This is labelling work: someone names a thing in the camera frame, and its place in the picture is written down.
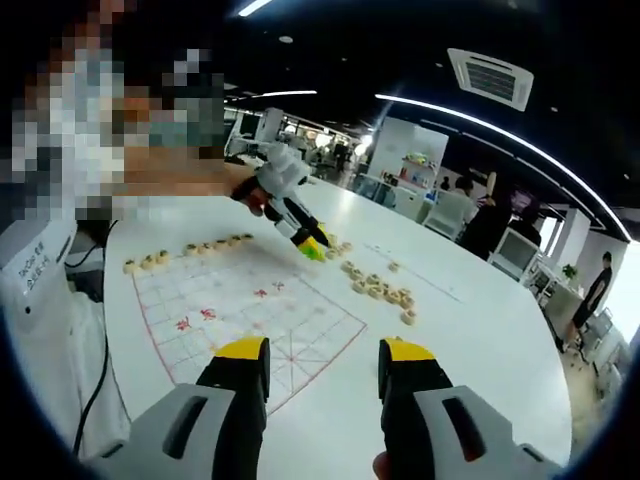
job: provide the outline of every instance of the black cable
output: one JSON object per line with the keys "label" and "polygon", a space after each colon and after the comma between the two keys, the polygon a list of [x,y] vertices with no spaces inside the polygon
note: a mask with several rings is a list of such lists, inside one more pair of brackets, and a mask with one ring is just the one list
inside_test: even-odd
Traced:
{"label": "black cable", "polygon": [[93,406],[93,402],[98,398],[98,394],[102,389],[102,385],[104,384],[104,379],[107,377],[107,366],[109,365],[109,340],[107,337],[107,330],[105,325],[104,331],[104,360],[102,361],[102,373],[100,374],[100,380],[98,380],[98,385],[96,385],[95,390],[91,394],[91,398],[87,402],[87,405],[82,410],[80,414],[80,422],[78,422],[78,428],[76,429],[76,438],[73,441],[73,454],[78,456],[80,452],[80,443],[82,442],[82,435],[84,433],[84,425],[87,423],[87,418],[89,417],[89,412],[91,411],[91,407]]}
{"label": "black cable", "polygon": [[[104,270],[105,270],[105,261],[106,261],[106,252],[107,252],[107,241],[109,240],[109,234],[111,233],[111,230],[113,229],[113,227],[115,226],[115,224],[118,223],[118,221],[114,221],[111,226],[109,227],[109,230],[107,231],[107,238],[105,240],[105,246],[102,249],[102,301],[104,302]],[[89,253],[91,253],[91,250],[89,250],[89,252],[85,255],[85,258],[89,256]],[[87,402],[87,404],[85,405],[84,409],[82,410],[82,413],[80,414],[80,421],[78,422],[78,428],[76,429],[76,437],[75,440],[73,441],[73,454],[78,456],[78,453],[80,452],[80,443],[82,442],[82,435],[84,433],[84,426],[87,423],[87,418],[89,417],[89,412],[91,411],[91,407],[93,406],[93,403],[96,401],[96,398],[98,398],[98,394],[100,393],[100,390],[102,389],[102,385],[104,385],[104,380],[107,377],[107,367],[109,365],[109,337],[107,337],[107,324],[106,324],[106,317],[105,317],[105,325],[104,325],[104,360],[102,361],[102,372],[100,373],[100,379],[98,380],[98,384],[96,385],[96,388],[94,389],[93,393],[91,394],[91,397],[89,398],[89,401]]]}
{"label": "black cable", "polygon": [[80,260],[78,263],[76,263],[75,265],[69,265],[67,262],[64,262],[64,266],[67,268],[77,268],[80,265],[82,265],[84,263],[84,261],[89,258],[89,255],[91,255],[91,252],[93,252],[96,248],[98,248],[98,244],[94,244],[93,247],[91,247],[89,249],[89,251],[84,255],[84,257],[82,257],[82,260]]}

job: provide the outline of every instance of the computer monitor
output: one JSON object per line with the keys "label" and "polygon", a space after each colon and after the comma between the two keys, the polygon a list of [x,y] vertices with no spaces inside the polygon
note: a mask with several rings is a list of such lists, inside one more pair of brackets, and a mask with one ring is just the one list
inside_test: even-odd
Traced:
{"label": "computer monitor", "polygon": [[227,151],[227,144],[229,143],[229,139],[231,138],[231,132],[233,131],[233,126],[236,124],[236,119],[225,119],[224,121],[224,130],[222,131],[222,144],[224,145],[225,152]]}
{"label": "computer monitor", "polygon": [[240,135],[244,138],[256,138],[256,130],[258,130],[260,117],[257,115],[244,114],[240,123]]}

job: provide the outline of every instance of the potted plant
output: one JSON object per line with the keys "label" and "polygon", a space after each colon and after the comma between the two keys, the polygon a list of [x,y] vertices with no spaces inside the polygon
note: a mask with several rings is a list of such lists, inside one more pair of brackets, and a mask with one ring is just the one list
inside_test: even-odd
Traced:
{"label": "potted plant", "polygon": [[567,277],[567,281],[569,283],[572,283],[572,280],[577,278],[578,269],[575,266],[569,265],[567,263],[564,267],[562,267],[562,273],[565,277]]}

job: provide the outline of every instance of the chess board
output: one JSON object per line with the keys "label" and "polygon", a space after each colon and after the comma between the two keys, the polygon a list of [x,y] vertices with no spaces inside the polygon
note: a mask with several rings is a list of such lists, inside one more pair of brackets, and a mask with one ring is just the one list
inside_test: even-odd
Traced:
{"label": "chess board", "polygon": [[366,324],[255,243],[180,256],[133,276],[142,316],[174,383],[195,383],[222,346],[248,335],[271,345],[273,413],[325,370]]}

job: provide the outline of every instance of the air conditioner vent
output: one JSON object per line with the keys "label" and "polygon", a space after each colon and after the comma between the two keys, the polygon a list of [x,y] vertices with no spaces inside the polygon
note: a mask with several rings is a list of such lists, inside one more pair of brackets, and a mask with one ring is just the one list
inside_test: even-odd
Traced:
{"label": "air conditioner vent", "polygon": [[523,112],[529,101],[533,74],[515,65],[478,53],[447,50],[462,90]]}

